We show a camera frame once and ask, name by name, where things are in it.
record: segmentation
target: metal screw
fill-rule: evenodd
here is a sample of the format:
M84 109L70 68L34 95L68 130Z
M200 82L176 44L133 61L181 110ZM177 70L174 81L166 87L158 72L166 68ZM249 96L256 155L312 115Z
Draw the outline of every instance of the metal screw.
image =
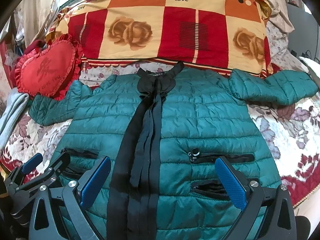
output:
M251 185L251 187L257 187L257 186L259 186L259 183L256 182L255 180L252 180L252 181L250 181L250 185Z
M41 187L40 187L40 191L45 191L47 189L47 186L46 185L42 185Z
M68 183L69 187L74 187L75 185L77 185L77 182L75 180L72 180Z
M281 184L281 185L280 185L280 188L281 188L282 190L287 190L287 189L288 189L287 186L284 185L284 184Z

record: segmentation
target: folded gray fabric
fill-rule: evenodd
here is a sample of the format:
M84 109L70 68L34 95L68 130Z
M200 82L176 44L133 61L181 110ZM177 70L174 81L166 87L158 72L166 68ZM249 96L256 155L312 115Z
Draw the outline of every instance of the folded gray fabric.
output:
M7 107L0 119L0 150L3 150L12 133L14 125L25 109L29 100L28 94L18 93L18 89L11 90Z

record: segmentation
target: quilted jacket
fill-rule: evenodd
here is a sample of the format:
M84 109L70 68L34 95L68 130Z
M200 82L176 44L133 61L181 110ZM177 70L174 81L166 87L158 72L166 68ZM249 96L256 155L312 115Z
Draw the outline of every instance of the quilted jacket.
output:
M216 156L263 187L280 183L246 101L290 105L316 92L301 72L262 80L233 70L227 79L178 63L169 73L112 75L93 91L74 81L62 101L37 95L29 114L44 126L73 118L52 159L64 147L111 158L112 171L87 210L104 238L209 240L222 239L240 212L219 185ZM71 162L93 166L86 158Z

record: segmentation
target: heart-shaped pillow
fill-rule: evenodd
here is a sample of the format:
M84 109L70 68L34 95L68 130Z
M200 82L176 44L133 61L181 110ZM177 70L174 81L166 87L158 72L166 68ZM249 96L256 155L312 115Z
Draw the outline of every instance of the heart-shaped pillow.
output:
M82 55L80 44L69 34L38 54L32 51L24 55L15 70L18 91L63 99L71 82L79 78Z

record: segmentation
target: blue textured pad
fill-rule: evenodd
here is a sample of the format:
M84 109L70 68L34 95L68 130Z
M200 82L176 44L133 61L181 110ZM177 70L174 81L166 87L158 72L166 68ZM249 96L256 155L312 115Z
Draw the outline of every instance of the blue textured pad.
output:
M217 175L228 193L232 203L236 208L244 210L247 205L247 199L245 190L232 174L228 166L224 163L221 158L218 158L215 163Z
M88 183L85 185L81 194L80 206L83 208L89 208L96 200L103 184L111 171L111 161L109 157L106 157L97 168L96 172L91 176Z
M41 162L43 158L40 153L32 156L23 166L21 172L23 175L28 175L33 171Z

